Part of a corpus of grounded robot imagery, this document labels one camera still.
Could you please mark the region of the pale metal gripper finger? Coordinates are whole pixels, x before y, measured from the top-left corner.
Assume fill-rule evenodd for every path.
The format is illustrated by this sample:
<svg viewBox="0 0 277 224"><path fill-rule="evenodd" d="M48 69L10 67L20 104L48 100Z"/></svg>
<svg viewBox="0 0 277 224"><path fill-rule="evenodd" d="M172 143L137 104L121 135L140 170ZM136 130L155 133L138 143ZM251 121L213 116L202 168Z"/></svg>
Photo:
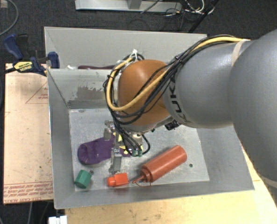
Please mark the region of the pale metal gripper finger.
<svg viewBox="0 0 277 224"><path fill-rule="evenodd" d="M111 165L109 173L115 174L121 170L122 154L119 147L114 147L111 151Z"/></svg>
<svg viewBox="0 0 277 224"><path fill-rule="evenodd" d="M112 136L116 135L116 129L114 122L111 120L106 120L104 122L105 128L104 128L104 139L110 140Z"/></svg>

